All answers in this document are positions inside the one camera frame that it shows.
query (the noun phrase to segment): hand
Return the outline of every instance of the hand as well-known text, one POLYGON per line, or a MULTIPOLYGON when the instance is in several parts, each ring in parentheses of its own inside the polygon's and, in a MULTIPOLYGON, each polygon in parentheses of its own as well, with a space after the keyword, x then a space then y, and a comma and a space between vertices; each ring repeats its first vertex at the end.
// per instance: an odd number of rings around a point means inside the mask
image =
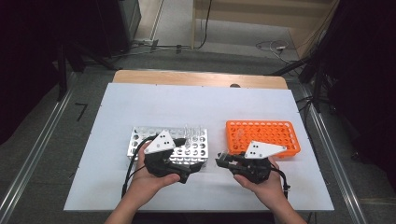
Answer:
MULTIPOLYGON (((279 169, 272 157, 268 159, 276 169, 279 169)), ((280 176, 277 172, 271 172, 268 179, 260 184, 252 183, 242 175, 234 175, 233 178, 245 189, 253 191, 269 209, 286 200, 280 183, 280 176)))
MULTIPOLYGON (((138 154, 139 160, 135 169, 145 165, 145 148, 149 145, 143 145, 138 154)), ((107 219, 107 223, 128 223, 132 222, 134 214, 144 204, 148 203, 152 197, 163 187, 176 183, 180 179, 179 175, 171 174, 164 177, 157 177, 149 173, 146 168, 137 171, 134 174, 131 185, 125 195, 117 205, 116 209, 107 219)))

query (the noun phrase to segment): desk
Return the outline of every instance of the desk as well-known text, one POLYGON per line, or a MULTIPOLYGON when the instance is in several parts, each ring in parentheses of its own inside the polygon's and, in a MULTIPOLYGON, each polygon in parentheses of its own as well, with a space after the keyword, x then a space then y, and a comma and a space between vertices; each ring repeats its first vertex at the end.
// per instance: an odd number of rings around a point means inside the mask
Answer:
POLYGON ((116 207, 129 164, 126 151, 133 126, 184 127, 185 124, 202 125, 208 129, 206 167, 192 174, 185 185, 176 183, 160 190, 140 210, 267 210, 251 191, 241 188, 233 180, 228 170, 216 165, 217 153, 226 149, 225 121, 228 119, 291 121, 302 151, 295 157, 278 160, 291 185, 290 203, 301 211, 333 210, 297 111, 292 94, 286 90, 281 77, 119 71, 114 83, 107 86, 64 210, 108 211, 116 207), (169 80, 174 78, 185 85, 170 85, 169 80), (249 89, 248 80, 255 87, 258 82, 267 86, 271 80, 276 80, 283 90, 249 89), (121 83, 129 81, 137 84, 121 83), (201 86, 203 82, 210 82, 208 85, 212 86, 201 86), (230 83, 245 88, 227 88, 230 83))
MULTIPOLYGON (((297 53, 303 58, 330 24, 338 2, 339 0, 213 0, 209 19, 288 27, 297 53)), ((192 47, 195 20, 205 20, 208 7, 209 0, 193 2, 192 47)))

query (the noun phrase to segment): white bracket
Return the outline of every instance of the white bracket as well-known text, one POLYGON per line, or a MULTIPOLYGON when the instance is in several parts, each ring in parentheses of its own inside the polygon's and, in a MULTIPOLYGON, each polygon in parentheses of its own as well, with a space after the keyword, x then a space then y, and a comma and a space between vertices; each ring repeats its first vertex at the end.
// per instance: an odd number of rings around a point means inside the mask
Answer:
POLYGON ((173 149, 175 147, 176 147, 176 145, 175 145, 175 142, 173 141, 171 134, 168 131, 163 130, 148 145, 148 147, 146 147, 145 154, 165 151, 165 150, 173 149))
POLYGON ((273 156, 287 148, 279 145, 267 144, 262 142, 251 141, 245 153, 246 159, 264 159, 273 156))

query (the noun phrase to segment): white tabletop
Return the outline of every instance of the white tabletop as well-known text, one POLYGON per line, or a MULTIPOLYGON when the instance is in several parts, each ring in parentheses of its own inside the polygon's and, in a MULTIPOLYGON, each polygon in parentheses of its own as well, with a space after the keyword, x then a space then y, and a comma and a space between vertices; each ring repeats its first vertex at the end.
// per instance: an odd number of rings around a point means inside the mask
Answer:
POLYGON ((230 119, 287 120, 301 152, 277 159, 291 185, 289 201, 299 211, 333 210, 291 91, 221 87, 110 83, 82 155, 65 211, 110 211, 120 201, 129 165, 126 156, 134 126, 208 129, 209 159, 186 184, 161 189, 140 210, 166 212, 244 212, 267 208, 243 189, 215 158, 226 150, 230 119))

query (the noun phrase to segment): orange plastic grid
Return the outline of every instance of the orange plastic grid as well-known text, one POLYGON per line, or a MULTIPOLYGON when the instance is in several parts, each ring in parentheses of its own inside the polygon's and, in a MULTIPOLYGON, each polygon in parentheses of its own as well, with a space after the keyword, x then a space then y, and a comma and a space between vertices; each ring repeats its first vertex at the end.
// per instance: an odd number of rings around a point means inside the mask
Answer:
POLYGON ((275 155, 279 158, 294 156, 301 150, 293 125, 288 121, 228 120, 226 133, 232 155, 246 152, 251 141, 286 147, 286 151, 275 155))

